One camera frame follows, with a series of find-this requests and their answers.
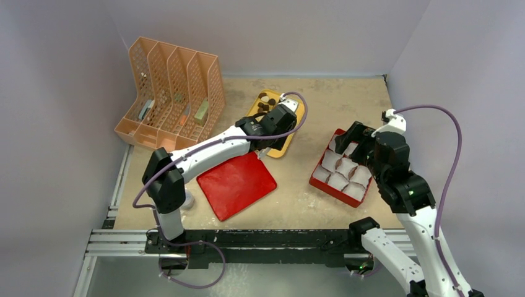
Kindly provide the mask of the metal serving tongs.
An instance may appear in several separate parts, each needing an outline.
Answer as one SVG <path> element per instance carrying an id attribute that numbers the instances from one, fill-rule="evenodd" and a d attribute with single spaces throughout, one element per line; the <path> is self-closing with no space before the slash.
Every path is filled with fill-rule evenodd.
<path id="1" fill-rule="evenodd" d="M 270 150 L 271 150 L 270 147 L 259 150 L 259 151 L 257 152 L 257 158 L 258 158 L 258 160 L 261 160 L 262 158 L 264 158 L 264 157 L 268 154 L 268 152 L 269 152 Z"/>

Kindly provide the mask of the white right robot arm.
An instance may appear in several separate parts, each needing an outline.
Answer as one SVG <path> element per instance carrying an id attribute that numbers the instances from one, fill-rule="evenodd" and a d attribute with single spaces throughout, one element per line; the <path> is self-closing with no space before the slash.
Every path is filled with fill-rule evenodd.
<path id="1" fill-rule="evenodd" d="M 403 119 L 392 119 L 378 129 L 356 121 L 336 136 L 335 148 L 342 153 L 351 143 L 357 144 L 351 160 L 369 169 L 381 198 L 402 223 L 418 261 L 393 244 L 370 217 L 350 224 L 349 247 L 372 253 L 407 296 L 483 296 L 464 278 L 440 233 L 432 190 L 410 169 L 405 131 Z"/>

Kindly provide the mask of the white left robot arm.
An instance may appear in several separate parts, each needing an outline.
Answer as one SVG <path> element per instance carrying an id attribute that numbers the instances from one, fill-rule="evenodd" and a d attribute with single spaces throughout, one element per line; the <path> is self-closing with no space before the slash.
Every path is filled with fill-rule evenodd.
<path id="1" fill-rule="evenodd" d="M 184 247 L 180 208 L 186 201 L 186 183 L 209 169 L 255 151 L 281 149 L 297 124 L 299 104 L 285 99 L 261 116 L 246 116 L 227 130 L 192 147 L 172 152 L 155 150 L 143 174 L 140 194 L 154 202 L 160 244 L 170 253 Z"/>

